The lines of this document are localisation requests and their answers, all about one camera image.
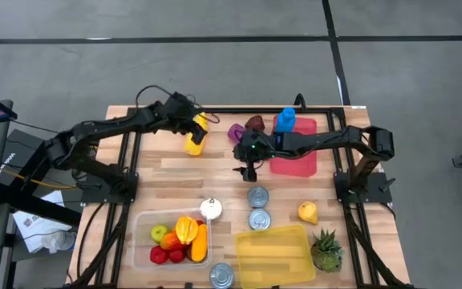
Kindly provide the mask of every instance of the green apple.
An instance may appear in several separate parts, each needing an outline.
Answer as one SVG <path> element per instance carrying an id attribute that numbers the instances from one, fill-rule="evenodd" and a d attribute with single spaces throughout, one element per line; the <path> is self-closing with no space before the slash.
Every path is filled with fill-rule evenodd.
<path id="1" fill-rule="evenodd" d="M 151 229 L 151 238 L 160 244 L 161 239 L 170 231 L 166 225 L 156 225 Z"/>

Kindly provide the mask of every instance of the can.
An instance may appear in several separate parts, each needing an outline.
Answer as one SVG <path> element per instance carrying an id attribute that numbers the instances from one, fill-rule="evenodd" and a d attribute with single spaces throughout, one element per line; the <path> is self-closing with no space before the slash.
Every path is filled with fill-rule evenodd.
<path id="1" fill-rule="evenodd" d="M 253 208 L 263 208 L 269 201 L 269 191 L 262 186 L 252 187 L 247 193 L 247 201 Z"/>
<path id="2" fill-rule="evenodd" d="M 215 264 L 209 272 L 209 282 L 216 289 L 231 288 L 234 282 L 233 268 L 226 263 Z"/>
<path id="3" fill-rule="evenodd" d="M 264 230 L 270 227 L 270 214 L 264 209 L 254 209 L 249 215 L 249 226 L 253 230 Z"/>
<path id="4" fill-rule="evenodd" d="M 222 214 L 222 203 L 216 198 L 209 198 L 201 203 L 201 215 L 208 220 L 215 220 Z"/>

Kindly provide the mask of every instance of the blue bottle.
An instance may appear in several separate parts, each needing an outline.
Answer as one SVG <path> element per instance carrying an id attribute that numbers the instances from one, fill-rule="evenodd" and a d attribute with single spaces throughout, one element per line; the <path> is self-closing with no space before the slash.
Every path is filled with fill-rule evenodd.
<path id="1" fill-rule="evenodd" d="M 295 110 L 293 108 L 285 108 L 278 115 L 276 123 L 276 132 L 291 132 L 295 125 Z"/>

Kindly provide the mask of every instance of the pineapple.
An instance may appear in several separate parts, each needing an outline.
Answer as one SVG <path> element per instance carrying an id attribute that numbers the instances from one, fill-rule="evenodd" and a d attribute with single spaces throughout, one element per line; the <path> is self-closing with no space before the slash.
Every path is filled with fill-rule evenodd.
<path id="1" fill-rule="evenodd" d="M 324 272 L 339 272 L 342 269 L 343 250 L 339 242 L 334 240 L 334 232 L 329 234 L 329 231 L 322 229 L 320 238 L 313 234 L 311 257 L 314 265 Z"/>

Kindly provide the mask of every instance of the brown object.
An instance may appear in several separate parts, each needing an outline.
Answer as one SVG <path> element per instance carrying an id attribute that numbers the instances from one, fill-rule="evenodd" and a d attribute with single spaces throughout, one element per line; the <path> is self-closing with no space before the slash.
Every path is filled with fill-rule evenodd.
<path id="1" fill-rule="evenodd" d="M 108 109 L 107 118 L 125 116 L 127 109 L 128 107 L 125 106 L 111 106 Z M 364 108 L 345 107 L 345 115 L 349 125 L 358 127 L 370 125 L 367 110 Z M 254 115 L 219 115 L 221 122 L 209 127 L 212 143 L 205 147 L 204 155 L 198 158 L 193 158 L 183 152 L 183 136 L 173 135 L 166 131 L 159 131 L 156 135 L 146 134 L 143 136 L 136 170 L 140 174 L 140 183 L 136 200 L 130 208 L 120 266 L 119 288 L 158 286 L 174 288 L 183 287 L 187 281 L 196 284 L 198 288 L 211 287 L 208 277 L 211 264 L 203 269 L 178 270 L 175 274 L 160 268 L 160 266 L 152 271 L 135 271 L 132 267 L 132 224 L 136 215 L 145 210 L 197 208 L 208 196 L 215 197 L 224 204 L 223 214 L 211 223 L 212 264 L 228 263 L 235 272 L 238 272 L 234 239 L 236 233 L 250 230 L 247 222 L 250 207 L 246 201 L 246 195 L 251 184 L 244 182 L 239 173 L 231 170 L 237 167 L 237 161 L 233 159 L 233 144 L 229 142 L 226 133 L 232 124 L 243 124 L 251 116 Z M 274 118 L 274 114 L 265 114 L 263 117 L 271 120 Z M 325 114 L 306 114 L 304 117 L 315 118 L 319 132 L 328 131 Z M 272 123 L 267 122 L 266 124 L 265 129 L 269 132 L 272 129 Z M 334 126 L 339 127 L 337 118 L 334 118 Z M 116 163 L 119 158 L 121 140 L 121 136 L 114 136 L 100 141 L 97 160 L 106 164 Z M 124 166 L 129 165 L 133 142 L 134 134 L 131 134 L 128 144 L 129 153 L 126 154 Z M 345 153 L 340 155 L 342 156 L 342 163 L 347 166 Z M 359 153 L 353 150 L 353 155 L 354 160 L 358 162 L 360 160 Z M 270 173 L 268 165 L 263 165 L 257 170 L 258 175 L 261 175 L 258 177 L 261 185 L 269 189 L 268 210 L 272 216 L 272 227 L 301 223 L 306 227 L 308 242 L 310 242 L 311 233 L 317 234 L 319 227 L 315 228 L 313 224 L 301 222 L 297 216 L 297 208 L 302 202 L 312 200 L 318 207 L 318 224 L 324 228 L 336 229 L 336 239 L 345 250 L 342 270 L 339 273 L 317 273 L 315 280 L 294 284 L 293 287 L 356 287 L 342 205 L 336 201 L 336 192 L 334 191 L 334 169 L 333 152 L 331 149 L 326 149 L 318 152 L 318 173 L 308 178 L 274 175 Z M 97 204 L 92 204 L 83 209 L 79 224 L 80 232 L 85 231 L 88 219 L 96 207 Z M 371 241 L 375 250 L 398 279 L 404 283 L 409 283 L 393 216 L 381 205 L 365 204 L 365 210 Z M 95 216 L 87 232 L 81 259 L 82 269 L 87 268 L 101 247 L 107 211 L 108 205 L 104 205 Z M 115 222 L 120 211 L 121 206 L 117 206 Z M 80 242 L 81 238 L 77 238 L 69 267 L 71 275 L 75 275 L 76 272 Z M 368 265 L 361 246 L 358 245 L 358 247 L 363 278 L 365 282 L 369 282 Z M 115 249 L 112 249 L 107 256 L 103 279 L 105 283 L 110 280 L 114 256 Z M 235 277 L 235 284 L 240 284 L 240 276 L 236 274 Z"/>
<path id="2" fill-rule="evenodd" d="M 245 129 L 263 132 L 265 130 L 263 118 L 261 116 L 253 116 L 249 118 L 249 120 L 247 120 L 247 123 L 245 124 Z"/>

